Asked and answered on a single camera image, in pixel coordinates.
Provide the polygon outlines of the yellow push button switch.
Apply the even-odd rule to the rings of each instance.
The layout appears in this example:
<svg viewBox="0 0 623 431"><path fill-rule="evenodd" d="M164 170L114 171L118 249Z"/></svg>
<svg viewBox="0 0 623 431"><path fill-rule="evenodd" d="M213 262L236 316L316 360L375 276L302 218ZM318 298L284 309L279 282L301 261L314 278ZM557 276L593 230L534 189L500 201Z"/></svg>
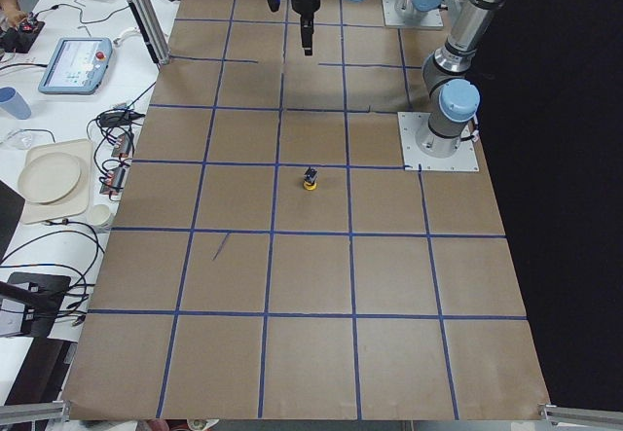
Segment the yellow push button switch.
<svg viewBox="0 0 623 431"><path fill-rule="evenodd" d="M313 191L317 187L318 170L314 167L308 167L303 177L303 187L307 191Z"/></svg>

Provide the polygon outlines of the black monitor stand base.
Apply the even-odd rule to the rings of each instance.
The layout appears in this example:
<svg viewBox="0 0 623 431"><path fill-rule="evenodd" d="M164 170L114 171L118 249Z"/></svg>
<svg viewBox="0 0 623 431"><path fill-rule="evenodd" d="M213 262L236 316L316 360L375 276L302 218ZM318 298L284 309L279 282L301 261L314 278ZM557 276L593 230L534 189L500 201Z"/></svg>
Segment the black monitor stand base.
<svg viewBox="0 0 623 431"><path fill-rule="evenodd" d="M1 282L1 337L46 338L70 281L64 275L13 272Z"/></svg>

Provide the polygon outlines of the near teach pendant tablet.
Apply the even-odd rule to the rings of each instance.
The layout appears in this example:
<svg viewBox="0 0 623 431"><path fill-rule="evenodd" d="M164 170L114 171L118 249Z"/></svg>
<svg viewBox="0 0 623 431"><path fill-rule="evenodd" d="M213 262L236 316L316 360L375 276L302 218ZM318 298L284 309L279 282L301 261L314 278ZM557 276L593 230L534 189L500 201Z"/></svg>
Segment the near teach pendant tablet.
<svg viewBox="0 0 623 431"><path fill-rule="evenodd" d="M40 81L43 94L92 94L100 86L111 55L108 38L61 38Z"/></svg>

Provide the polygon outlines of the brown paper table cover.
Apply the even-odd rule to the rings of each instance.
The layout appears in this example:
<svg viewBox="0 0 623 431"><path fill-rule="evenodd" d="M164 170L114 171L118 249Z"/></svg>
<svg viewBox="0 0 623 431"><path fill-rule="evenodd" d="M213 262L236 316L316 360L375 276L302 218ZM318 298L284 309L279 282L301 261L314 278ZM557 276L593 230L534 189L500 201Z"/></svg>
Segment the brown paper table cover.
<svg viewBox="0 0 623 431"><path fill-rule="evenodd" d="M84 420L534 419L487 166L408 169L445 30L182 0L63 396ZM317 187L303 187L308 167Z"/></svg>

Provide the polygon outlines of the white paper cup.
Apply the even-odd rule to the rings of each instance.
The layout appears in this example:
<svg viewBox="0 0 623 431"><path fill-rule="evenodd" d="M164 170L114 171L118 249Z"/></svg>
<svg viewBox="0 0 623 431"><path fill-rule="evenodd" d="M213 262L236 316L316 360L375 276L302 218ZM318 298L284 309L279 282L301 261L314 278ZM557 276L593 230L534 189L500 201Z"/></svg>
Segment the white paper cup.
<svg viewBox="0 0 623 431"><path fill-rule="evenodd" d="M94 205L87 213L87 222L97 233L109 232L114 218L115 214L106 204Z"/></svg>

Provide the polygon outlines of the beige tray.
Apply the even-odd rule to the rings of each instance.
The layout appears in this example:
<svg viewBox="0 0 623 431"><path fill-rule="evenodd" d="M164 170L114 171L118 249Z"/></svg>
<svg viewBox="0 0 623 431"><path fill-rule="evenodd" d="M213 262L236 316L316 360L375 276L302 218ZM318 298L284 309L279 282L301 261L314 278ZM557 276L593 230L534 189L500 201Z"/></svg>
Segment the beige tray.
<svg viewBox="0 0 623 431"><path fill-rule="evenodd" d="M90 204L93 146L77 139L32 148L18 177L23 224L71 217Z"/></svg>

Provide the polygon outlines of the beige round plate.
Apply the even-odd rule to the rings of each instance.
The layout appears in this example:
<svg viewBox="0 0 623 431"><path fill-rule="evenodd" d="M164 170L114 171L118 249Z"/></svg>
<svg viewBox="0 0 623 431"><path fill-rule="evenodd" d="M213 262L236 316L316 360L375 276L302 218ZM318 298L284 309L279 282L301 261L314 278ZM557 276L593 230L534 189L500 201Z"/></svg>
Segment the beige round plate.
<svg viewBox="0 0 623 431"><path fill-rule="evenodd" d="M29 202L51 203L68 195L80 176L78 158L67 153L49 153L24 168L18 178L18 191Z"/></svg>

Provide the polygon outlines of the blue plastic cup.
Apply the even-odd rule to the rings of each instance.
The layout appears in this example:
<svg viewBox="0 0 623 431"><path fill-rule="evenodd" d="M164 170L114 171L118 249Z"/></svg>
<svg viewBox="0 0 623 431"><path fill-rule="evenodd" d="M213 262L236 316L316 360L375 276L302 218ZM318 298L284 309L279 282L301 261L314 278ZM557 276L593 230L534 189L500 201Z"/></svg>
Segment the blue plastic cup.
<svg viewBox="0 0 623 431"><path fill-rule="evenodd" d="M31 116L31 109L27 102L16 89L11 87L0 89L0 107L18 120L27 120Z"/></svg>

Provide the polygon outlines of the aluminium frame post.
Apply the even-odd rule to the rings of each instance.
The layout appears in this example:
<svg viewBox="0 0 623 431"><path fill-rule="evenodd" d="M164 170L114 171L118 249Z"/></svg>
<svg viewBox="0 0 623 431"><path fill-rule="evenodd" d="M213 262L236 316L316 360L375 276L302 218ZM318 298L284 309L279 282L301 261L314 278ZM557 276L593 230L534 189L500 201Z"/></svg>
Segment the aluminium frame post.
<svg viewBox="0 0 623 431"><path fill-rule="evenodd" d="M170 51L151 0L127 0L143 42L155 64L166 65Z"/></svg>

